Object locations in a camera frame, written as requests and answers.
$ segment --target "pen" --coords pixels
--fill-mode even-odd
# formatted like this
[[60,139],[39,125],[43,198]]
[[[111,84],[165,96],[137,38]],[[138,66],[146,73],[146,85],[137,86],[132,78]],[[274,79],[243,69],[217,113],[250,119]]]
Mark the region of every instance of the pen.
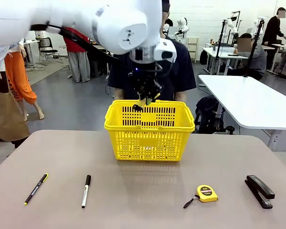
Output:
[[91,176],[90,175],[87,175],[87,178],[86,178],[86,184],[85,184],[85,189],[84,189],[84,196],[82,198],[82,208],[85,208],[86,206],[86,200],[87,200],[87,194],[88,194],[88,187],[90,185],[90,182],[91,182]]
[[38,184],[36,185],[36,187],[33,189],[33,191],[31,192],[31,194],[28,196],[28,198],[25,200],[24,205],[27,205],[29,203],[29,201],[32,199],[32,197],[35,195],[36,191],[39,189],[40,185],[45,182],[45,180],[48,178],[49,174],[45,174],[43,175],[43,177],[40,179],[40,181],[38,182]]

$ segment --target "robot logo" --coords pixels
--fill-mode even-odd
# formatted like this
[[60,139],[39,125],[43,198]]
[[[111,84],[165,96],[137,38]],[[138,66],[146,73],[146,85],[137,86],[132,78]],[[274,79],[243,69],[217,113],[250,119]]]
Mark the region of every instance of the robot logo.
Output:
[[131,30],[127,30],[127,33],[128,33],[127,39],[123,39],[123,41],[124,41],[124,42],[129,42],[129,44],[131,44],[129,38],[130,38],[132,35],[134,35],[134,33],[133,33]]

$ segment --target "red shirt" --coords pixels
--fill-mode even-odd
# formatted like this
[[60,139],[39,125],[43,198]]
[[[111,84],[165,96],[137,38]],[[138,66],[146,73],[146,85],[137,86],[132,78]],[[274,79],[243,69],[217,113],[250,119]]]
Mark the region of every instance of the red shirt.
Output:
[[[78,32],[75,29],[65,27],[67,30],[73,32],[74,34],[78,35],[79,37],[83,38],[85,41],[89,42],[88,37],[82,35],[80,32]],[[86,50],[83,49],[81,46],[77,45],[75,42],[71,41],[68,38],[63,37],[66,45],[67,45],[67,51],[68,52],[85,52]]]

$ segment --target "gray pants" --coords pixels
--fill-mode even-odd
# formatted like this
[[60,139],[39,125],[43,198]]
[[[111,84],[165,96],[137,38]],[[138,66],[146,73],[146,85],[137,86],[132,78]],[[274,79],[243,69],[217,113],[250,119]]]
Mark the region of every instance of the gray pants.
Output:
[[87,52],[68,52],[73,80],[78,82],[90,80],[90,65]]

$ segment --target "dark navy shirt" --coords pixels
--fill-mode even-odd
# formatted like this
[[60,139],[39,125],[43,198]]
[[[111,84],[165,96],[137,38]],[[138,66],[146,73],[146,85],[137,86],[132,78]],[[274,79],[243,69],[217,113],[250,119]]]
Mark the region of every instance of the dark navy shirt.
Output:
[[[176,41],[173,41],[173,43],[177,51],[176,62],[166,77],[157,78],[157,81],[163,85],[161,95],[157,98],[160,100],[173,101],[175,92],[184,92],[196,88],[190,53],[183,44]],[[122,61],[122,65],[124,66],[133,65],[129,54],[118,55],[116,57]],[[171,65],[168,61],[161,61],[159,64],[163,67],[164,72],[167,72]],[[129,72],[129,70],[122,66],[113,65],[110,70],[108,85],[110,87],[123,89],[124,99],[139,99],[139,95],[134,90],[128,77]]]

